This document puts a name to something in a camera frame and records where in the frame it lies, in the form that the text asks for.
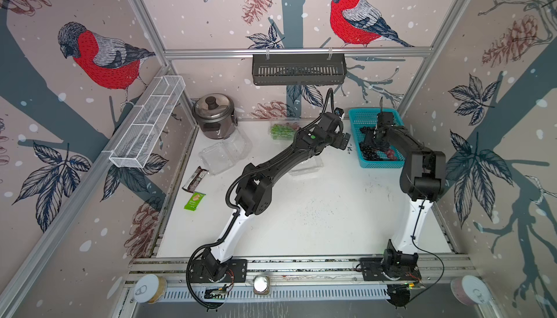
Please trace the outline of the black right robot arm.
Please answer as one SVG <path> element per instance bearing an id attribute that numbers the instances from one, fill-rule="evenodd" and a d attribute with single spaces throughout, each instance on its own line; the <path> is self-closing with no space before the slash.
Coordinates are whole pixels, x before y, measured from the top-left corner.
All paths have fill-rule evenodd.
<path id="1" fill-rule="evenodd" d="M 402 125 L 395 123 L 395 114 L 381 111 L 377 125 L 368 131 L 364 144 L 387 151 L 395 148 L 404 157 L 400 188 L 408 196 L 402 223 L 393 239 L 387 242 L 381 267 L 384 275 L 398 279 L 417 267 L 419 238 L 426 216 L 445 189 L 446 156 L 416 140 Z"/>

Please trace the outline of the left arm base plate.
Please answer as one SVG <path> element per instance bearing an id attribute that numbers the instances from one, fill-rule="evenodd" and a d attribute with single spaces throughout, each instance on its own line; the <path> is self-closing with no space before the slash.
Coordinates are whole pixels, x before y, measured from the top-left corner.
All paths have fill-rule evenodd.
<path id="1" fill-rule="evenodd" d="M 246 276 L 246 259 L 232 258 L 222 264 L 208 259 L 195 260 L 187 270 L 190 283 L 244 283 Z"/>

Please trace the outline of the pink red grape bunch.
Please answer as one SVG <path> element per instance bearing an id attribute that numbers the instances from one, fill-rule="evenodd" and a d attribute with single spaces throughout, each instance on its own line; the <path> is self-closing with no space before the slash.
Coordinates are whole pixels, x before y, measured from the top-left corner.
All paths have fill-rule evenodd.
<path id="1" fill-rule="evenodd" d="M 397 161 L 398 160 L 397 154 L 392 149 L 388 149 L 387 151 L 385 151 L 385 154 L 386 154 L 388 160 L 390 160 L 390 161 Z"/>

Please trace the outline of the green grape bunch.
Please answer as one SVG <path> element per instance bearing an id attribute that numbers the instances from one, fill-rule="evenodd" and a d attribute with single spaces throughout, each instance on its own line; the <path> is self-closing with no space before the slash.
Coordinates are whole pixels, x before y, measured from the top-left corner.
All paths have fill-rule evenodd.
<path id="1" fill-rule="evenodd" d="M 275 124 L 270 129 L 271 138 L 277 141 L 291 141 L 297 130 L 289 125 Z"/>

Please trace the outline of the teal plastic basket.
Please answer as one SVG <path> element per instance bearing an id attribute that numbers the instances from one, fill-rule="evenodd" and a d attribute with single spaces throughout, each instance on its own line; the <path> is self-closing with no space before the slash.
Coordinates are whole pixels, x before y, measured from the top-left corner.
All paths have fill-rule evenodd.
<path id="1" fill-rule="evenodd" d="M 349 110 L 352 137 L 358 161 L 364 169 L 400 169 L 405 157 L 393 145 L 387 145 L 384 134 L 378 129 L 378 116 L 387 115 L 392 125 L 402 126 L 400 115 L 394 109 L 354 108 Z"/>

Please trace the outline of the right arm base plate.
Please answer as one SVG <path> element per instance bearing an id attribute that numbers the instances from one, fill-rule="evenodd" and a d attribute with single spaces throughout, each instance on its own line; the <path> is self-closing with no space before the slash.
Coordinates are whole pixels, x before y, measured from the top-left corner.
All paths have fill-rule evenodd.
<path id="1" fill-rule="evenodd" d="M 422 275 L 417 266 L 417 261 L 386 261 L 379 257 L 361 258 L 358 269 L 366 282 L 403 281 L 417 282 Z"/>

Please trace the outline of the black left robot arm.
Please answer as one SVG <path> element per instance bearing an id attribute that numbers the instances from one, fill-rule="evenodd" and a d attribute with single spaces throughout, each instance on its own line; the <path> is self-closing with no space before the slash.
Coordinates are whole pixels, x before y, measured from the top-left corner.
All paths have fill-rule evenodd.
<path id="1" fill-rule="evenodd" d="M 216 241 L 198 247 L 189 264 L 201 264 L 212 282 L 225 277 L 247 222 L 271 205 L 275 184 L 291 169 L 320 155 L 327 147 L 346 149 L 350 134 L 344 132 L 343 116 L 344 111 L 334 105 L 334 91 L 329 88 L 319 116 L 299 128 L 286 149 L 258 166 L 245 166 L 225 194 L 226 205 L 233 210 L 228 225 Z"/>

